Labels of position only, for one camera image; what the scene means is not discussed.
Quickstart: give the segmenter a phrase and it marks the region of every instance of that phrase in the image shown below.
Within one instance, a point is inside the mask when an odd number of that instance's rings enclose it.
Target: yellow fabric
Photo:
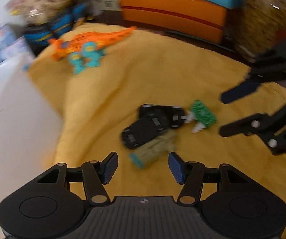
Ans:
[[[119,26],[87,24],[67,33],[64,39],[88,32],[118,31]],[[130,161],[120,134],[138,116],[144,103],[179,105],[188,109],[201,100],[218,123],[192,134],[192,124],[177,130],[176,152],[185,160],[218,167],[229,163],[286,202],[286,154],[272,156],[257,136],[223,138],[220,125],[256,112],[273,113],[286,103],[286,89],[275,83],[230,105],[219,95],[243,80],[249,68],[239,62],[191,44],[147,31],[136,30],[126,39],[106,49],[101,66],[73,75],[66,59],[54,62],[53,48],[47,48],[29,69],[29,74],[52,106],[64,117],[54,163],[69,167],[89,160],[102,160],[111,151],[119,156],[119,167],[107,186],[115,195],[176,198],[181,190],[172,177],[164,154],[144,170]],[[204,185],[202,199],[215,185]],[[82,195],[82,187],[73,191]]]

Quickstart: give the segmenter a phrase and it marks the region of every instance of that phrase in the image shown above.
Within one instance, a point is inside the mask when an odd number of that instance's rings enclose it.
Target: teal toy figure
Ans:
[[[195,120],[197,123],[192,133],[199,132],[217,122],[215,115],[200,100],[196,100],[191,106],[185,123],[190,123]]]
[[[83,60],[78,52],[73,52],[68,56],[70,64],[74,65],[74,74],[78,74],[84,70]]]
[[[97,50],[97,46],[94,42],[86,42],[82,49],[82,56],[85,58],[86,67],[98,67],[100,65],[99,60],[105,55],[104,50]]]

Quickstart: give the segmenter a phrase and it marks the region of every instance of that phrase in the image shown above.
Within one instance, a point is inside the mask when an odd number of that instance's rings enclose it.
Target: orange drawer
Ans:
[[[223,31],[204,23],[156,11],[126,8],[122,11],[123,18],[127,21],[141,22],[169,28],[215,43],[220,43],[222,41]]]
[[[205,0],[120,0],[121,7],[163,10],[224,26],[226,8]]]

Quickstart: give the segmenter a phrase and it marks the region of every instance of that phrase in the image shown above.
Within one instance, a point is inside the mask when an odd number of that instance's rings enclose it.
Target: blue gripper pad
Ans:
[[[183,168],[172,153],[169,153],[168,155],[168,167],[171,170],[176,182],[179,184],[184,184],[185,175],[183,173]]]
[[[240,98],[243,98],[257,90],[261,83],[254,82],[252,80],[245,80],[238,86],[224,92],[221,94],[221,102],[224,104],[229,104]]]
[[[108,184],[115,173],[117,166],[119,164],[119,159],[117,154],[114,154],[112,158],[106,163],[104,173],[101,176],[102,184]]]

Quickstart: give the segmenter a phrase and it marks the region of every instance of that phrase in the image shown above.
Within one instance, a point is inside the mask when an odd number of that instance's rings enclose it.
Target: black toy car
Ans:
[[[160,109],[153,109],[143,114],[121,134],[124,145],[135,149],[160,136],[169,128],[169,121]]]
[[[184,121],[186,120],[186,115],[183,108],[179,106],[143,104],[139,107],[139,118],[155,109],[159,109],[164,112],[164,114],[166,115],[167,119],[170,122],[171,128],[178,128],[184,125]]]

